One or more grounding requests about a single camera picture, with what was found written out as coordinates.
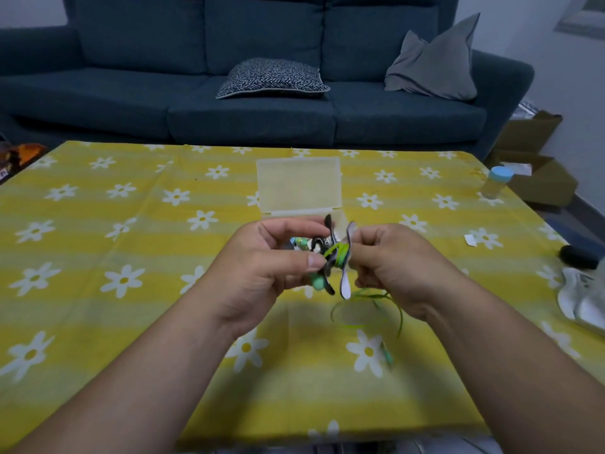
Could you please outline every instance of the cardboard box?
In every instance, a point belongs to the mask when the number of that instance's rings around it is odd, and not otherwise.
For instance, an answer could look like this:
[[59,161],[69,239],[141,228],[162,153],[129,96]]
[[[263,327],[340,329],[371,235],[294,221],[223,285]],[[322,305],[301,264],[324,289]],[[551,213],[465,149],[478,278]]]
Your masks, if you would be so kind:
[[569,205],[578,187],[578,181],[553,157],[494,150],[485,164],[492,168],[499,166],[502,161],[532,165],[530,177],[515,175],[508,183],[509,188],[526,202],[563,207]]
[[532,119],[511,120],[502,129],[494,149],[538,154],[561,121],[561,115],[547,111],[539,111]]

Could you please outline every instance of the black and white pillow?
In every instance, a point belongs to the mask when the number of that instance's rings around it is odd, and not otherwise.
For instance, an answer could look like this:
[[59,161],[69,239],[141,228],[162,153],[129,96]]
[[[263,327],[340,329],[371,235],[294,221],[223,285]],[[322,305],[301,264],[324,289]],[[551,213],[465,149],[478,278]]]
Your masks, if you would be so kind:
[[310,65],[282,59],[249,59],[233,67],[216,98],[267,91],[319,97],[328,90],[320,71]]

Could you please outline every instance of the table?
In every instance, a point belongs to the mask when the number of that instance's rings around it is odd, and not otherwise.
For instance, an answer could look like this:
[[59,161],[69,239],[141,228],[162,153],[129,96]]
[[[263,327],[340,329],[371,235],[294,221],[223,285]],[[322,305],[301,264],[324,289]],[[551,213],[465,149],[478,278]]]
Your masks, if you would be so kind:
[[[260,218],[256,159],[291,156],[339,156],[349,219],[416,229],[605,380],[605,343],[556,306],[562,238],[508,189],[479,197],[485,168],[470,154],[67,142],[0,188],[0,449],[94,377],[239,226]],[[330,320],[335,302],[309,288],[284,293],[223,360],[183,445],[483,426],[424,323],[405,317],[397,338],[398,312],[384,305],[381,321],[348,328]]]

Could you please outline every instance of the sofa armrest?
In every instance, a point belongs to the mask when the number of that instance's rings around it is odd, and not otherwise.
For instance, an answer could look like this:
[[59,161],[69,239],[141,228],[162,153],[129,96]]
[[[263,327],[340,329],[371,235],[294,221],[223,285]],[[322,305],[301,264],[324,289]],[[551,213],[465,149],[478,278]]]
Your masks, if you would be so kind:
[[533,67],[518,60],[473,51],[472,75],[477,87],[473,105],[485,108],[488,114],[474,153],[483,161],[531,86]]
[[0,76],[80,68],[84,58],[69,26],[0,29]]

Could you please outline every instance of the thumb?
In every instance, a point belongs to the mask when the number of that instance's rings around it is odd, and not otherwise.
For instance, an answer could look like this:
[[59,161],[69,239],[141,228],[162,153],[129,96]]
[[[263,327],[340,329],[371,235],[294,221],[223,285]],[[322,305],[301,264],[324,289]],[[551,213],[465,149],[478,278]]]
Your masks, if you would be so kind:
[[375,246],[353,244],[350,264],[376,269],[380,265],[379,251]]
[[323,256],[314,252],[268,250],[261,255],[257,267],[261,270],[261,274],[274,278],[316,272],[326,263]]

